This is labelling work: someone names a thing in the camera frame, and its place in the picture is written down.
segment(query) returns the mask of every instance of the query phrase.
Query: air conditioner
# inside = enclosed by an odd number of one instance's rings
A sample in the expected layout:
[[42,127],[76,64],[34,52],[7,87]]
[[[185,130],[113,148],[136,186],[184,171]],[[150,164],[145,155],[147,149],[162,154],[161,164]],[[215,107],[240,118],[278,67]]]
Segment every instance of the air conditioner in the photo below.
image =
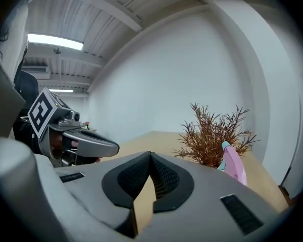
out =
[[38,80],[49,80],[51,72],[47,66],[23,66],[21,70],[32,74]]

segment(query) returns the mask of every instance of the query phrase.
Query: white ceiling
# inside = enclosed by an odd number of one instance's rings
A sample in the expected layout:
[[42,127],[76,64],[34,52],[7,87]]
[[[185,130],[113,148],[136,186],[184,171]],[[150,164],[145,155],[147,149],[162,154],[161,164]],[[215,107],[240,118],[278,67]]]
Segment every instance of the white ceiling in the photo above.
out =
[[82,51],[29,44],[24,64],[48,66],[41,87],[86,92],[99,71],[140,30],[177,11],[202,5],[199,0],[34,0],[26,30],[84,43]]

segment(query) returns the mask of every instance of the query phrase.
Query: pink plastic object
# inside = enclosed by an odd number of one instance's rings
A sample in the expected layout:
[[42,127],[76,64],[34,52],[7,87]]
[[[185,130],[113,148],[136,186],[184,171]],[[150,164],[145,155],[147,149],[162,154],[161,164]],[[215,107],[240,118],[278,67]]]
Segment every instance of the pink plastic object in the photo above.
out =
[[240,156],[236,150],[227,142],[224,148],[223,158],[226,162],[225,173],[238,180],[243,185],[247,186],[246,171],[244,170]]

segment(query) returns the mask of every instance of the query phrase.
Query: wooden tabletop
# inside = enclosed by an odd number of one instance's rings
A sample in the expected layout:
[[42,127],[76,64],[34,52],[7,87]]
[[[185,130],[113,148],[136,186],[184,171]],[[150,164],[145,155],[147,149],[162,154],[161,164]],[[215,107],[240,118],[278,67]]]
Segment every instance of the wooden tabletop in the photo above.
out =
[[[179,139],[178,133],[149,132],[130,142],[121,144],[120,151],[116,156],[103,158],[102,161],[113,160],[141,151],[154,151],[175,156],[174,149],[182,147],[177,139]],[[264,198],[278,212],[286,209],[288,204],[284,196],[254,155],[251,152],[247,152],[242,157],[242,161],[247,175],[248,187]],[[150,221],[155,200],[154,184],[149,177],[141,193],[134,201],[138,232],[141,232]]]

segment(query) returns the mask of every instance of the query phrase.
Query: fluorescent light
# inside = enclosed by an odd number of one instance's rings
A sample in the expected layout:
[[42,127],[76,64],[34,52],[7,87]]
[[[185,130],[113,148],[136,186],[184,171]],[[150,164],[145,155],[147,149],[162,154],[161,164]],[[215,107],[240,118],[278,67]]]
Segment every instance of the fluorescent light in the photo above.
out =
[[54,89],[49,89],[51,92],[73,92],[73,90],[54,90]]
[[30,43],[42,43],[56,46],[64,46],[77,50],[82,50],[83,48],[83,43],[81,42],[41,34],[28,34],[28,41]]

